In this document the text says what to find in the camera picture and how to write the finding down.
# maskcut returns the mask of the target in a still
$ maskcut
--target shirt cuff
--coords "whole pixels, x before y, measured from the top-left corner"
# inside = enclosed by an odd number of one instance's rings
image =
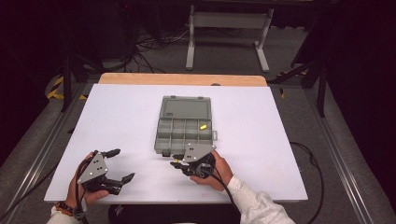
[[[244,182],[238,179],[235,175],[230,180],[230,183],[227,185],[227,189],[230,191],[231,195],[235,195],[235,193],[240,190],[244,186]]]
[[[50,219],[47,224],[55,224],[55,223],[70,223],[70,224],[78,224],[79,221],[74,217],[70,217],[68,215],[63,214],[60,211],[56,210],[55,205],[52,206],[50,210]]]

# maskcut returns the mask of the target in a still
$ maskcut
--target person's left hand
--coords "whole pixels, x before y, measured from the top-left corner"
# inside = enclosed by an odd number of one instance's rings
[[[88,159],[91,157],[92,154],[88,155],[85,159]],[[73,179],[70,181],[69,184],[69,191],[67,192],[67,198],[64,201],[67,205],[69,205],[72,208],[77,207],[77,202],[76,202],[76,177],[77,174],[74,175]],[[81,199],[82,195],[84,193],[84,188],[81,185],[78,185],[78,196]],[[98,201],[99,199],[105,198],[106,196],[109,195],[109,192],[107,190],[98,190],[96,192],[89,192],[86,190],[84,199],[87,204],[94,203]]]

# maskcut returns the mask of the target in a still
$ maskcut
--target white sleeve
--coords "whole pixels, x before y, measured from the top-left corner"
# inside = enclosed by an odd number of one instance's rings
[[[73,217],[65,215],[60,211],[56,211],[56,207],[53,206],[50,210],[50,219],[47,224],[78,224],[79,221]]]
[[[254,192],[235,175],[228,184],[233,200],[241,213],[241,224],[294,223],[283,206],[272,201],[266,192]]]

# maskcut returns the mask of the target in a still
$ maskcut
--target table leg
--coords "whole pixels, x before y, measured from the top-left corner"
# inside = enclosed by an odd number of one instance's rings
[[[191,6],[190,10],[190,42],[189,42],[189,49],[187,51],[187,61],[186,61],[186,69],[192,70],[194,64],[194,51],[195,51],[195,40],[194,40],[194,6]]]
[[[254,43],[256,51],[257,51],[257,56],[259,56],[260,65],[262,66],[262,71],[264,73],[268,73],[270,71],[270,68],[268,66],[268,62],[265,58],[264,51],[262,50],[262,47],[264,46],[264,41],[265,41],[265,38],[267,37],[268,29],[270,28],[271,19],[273,17],[273,14],[274,14],[273,9],[270,9],[268,11],[268,13],[266,14],[264,24],[262,25],[262,29],[260,31],[260,33],[262,34],[261,39],[260,39],[260,41],[256,41]]]

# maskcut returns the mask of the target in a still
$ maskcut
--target hand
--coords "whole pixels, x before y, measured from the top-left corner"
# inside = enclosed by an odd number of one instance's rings
[[[215,166],[216,166],[217,170],[219,171],[219,173],[218,173],[218,171],[216,171],[216,169],[215,169],[213,174],[217,177],[221,177],[225,186],[227,186],[230,183],[231,178],[233,178],[233,172],[231,171],[231,168],[228,165],[227,161],[224,158],[222,158],[216,150],[212,151],[212,155],[216,159]],[[199,176],[192,175],[192,176],[190,176],[190,179],[199,185],[208,185],[212,189],[219,190],[219,191],[224,190],[224,187],[219,183],[219,181],[216,180],[215,178],[213,178],[212,176],[209,176],[206,179],[202,179]]]
[[[67,192],[67,198],[64,201],[67,205],[69,205],[72,208],[77,208],[77,202],[76,202],[76,178],[77,178],[77,174],[74,175],[73,179],[70,181],[69,184],[69,191]],[[82,194],[84,193],[84,188],[81,185],[78,185],[78,196],[81,199],[82,198]],[[91,204],[94,203],[96,201],[98,201],[99,199],[105,198],[106,196],[108,196],[108,191],[107,190],[98,190],[96,192],[89,192],[86,191],[84,198],[85,198],[85,202],[87,204]]]

